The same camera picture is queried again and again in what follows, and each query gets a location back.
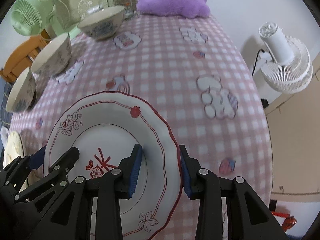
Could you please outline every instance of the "wooden chair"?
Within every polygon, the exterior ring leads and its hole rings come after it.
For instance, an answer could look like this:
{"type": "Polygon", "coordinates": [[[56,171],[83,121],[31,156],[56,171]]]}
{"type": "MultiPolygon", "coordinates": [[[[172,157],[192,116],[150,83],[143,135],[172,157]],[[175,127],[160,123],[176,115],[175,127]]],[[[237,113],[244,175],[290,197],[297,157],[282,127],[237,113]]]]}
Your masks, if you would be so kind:
{"type": "Polygon", "coordinates": [[[30,37],[10,55],[4,65],[4,69],[0,70],[0,76],[6,82],[15,82],[22,71],[27,67],[31,67],[33,60],[47,44],[48,42],[40,35],[30,37]]]}

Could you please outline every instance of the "tablecloth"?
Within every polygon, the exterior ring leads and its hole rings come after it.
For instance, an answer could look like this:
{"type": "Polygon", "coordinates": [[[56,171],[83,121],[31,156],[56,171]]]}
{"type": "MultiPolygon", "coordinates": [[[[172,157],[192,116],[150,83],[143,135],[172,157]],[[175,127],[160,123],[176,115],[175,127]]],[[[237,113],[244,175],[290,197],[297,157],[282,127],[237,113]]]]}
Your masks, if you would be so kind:
{"type": "MultiPolygon", "coordinates": [[[[124,91],[148,101],[203,168],[229,179],[244,177],[268,205],[272,153],[264,110],[243,58],[213,16],[137,15],[110,39],[79,35],[72,57],[67,73],[36,76],[36,105],[13,115],[10,130],[21,134],[28,153],[46,144],[59,117],[77,100],[124,91]]],[[[198,208],[198,201],[182,194],[154,239],[194,239],[198,208]]]]}

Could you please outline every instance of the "white cylinder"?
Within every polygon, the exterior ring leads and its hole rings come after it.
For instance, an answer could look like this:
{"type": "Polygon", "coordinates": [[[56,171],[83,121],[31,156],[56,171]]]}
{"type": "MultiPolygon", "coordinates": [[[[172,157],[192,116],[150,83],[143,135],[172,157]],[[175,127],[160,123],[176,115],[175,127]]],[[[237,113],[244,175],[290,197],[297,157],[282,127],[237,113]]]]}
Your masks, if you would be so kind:
{"type": "Polygon", "coordinates": [[[266,23],[260,27],[259,34],[276,63],[287,65],[292,62],[293,51],[278,25],[273,22],[266,23]]]}

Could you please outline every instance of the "fluffy purple object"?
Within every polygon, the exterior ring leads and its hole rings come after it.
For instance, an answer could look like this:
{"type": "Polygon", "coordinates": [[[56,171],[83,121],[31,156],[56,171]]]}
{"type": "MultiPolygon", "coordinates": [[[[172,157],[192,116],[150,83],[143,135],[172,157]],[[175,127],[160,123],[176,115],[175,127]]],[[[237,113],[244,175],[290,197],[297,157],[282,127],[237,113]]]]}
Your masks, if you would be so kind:
{"type": "Polygon", "coordinates": [[[137,10],[158,16],[182,15],[187,18],[208,17],[207,0],[139,0],[137,10]]]}

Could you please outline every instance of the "metal bolt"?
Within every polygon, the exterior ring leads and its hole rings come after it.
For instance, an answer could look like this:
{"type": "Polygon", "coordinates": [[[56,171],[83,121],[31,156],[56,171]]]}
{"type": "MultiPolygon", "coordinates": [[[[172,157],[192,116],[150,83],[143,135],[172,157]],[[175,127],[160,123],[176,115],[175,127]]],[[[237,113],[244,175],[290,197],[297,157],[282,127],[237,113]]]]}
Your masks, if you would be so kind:
{"type": "Polygon", "coordinates": [[[199,169],[199,173],[201,175],[207,175],[209,173],[209,171],[207,169],[199,169]]]}
{"type": "Polygon", "coordinates": [[[84,181],[84,178],[79,176],[79,177],[76,177],[75,179],[75,183],[82,183],[84,181]]]}
{"type": "Polygon", "coordinates": [[[60,182],[60,186],[61,186],[61,187],[64,187],[65,185],[67,185],[67,182],[66,182],[65,180],[63,180],[63,181],[60,182]]]}
{"type": "Polygon", "coordinates": [[[118,175],[118,174],[120,174],[120,172],[121,172],[121,170],[118,169],[118,168],[113,169],[113,170],[111,171],[111,173],[112,173],[113,175],[118,175]]]}
{"type": "Polygon", "coordinates": [[[244,183],[244,178],[242,178],[242,177],[236,177],[236,182],[238,182],[238,183],[244,183]]]}

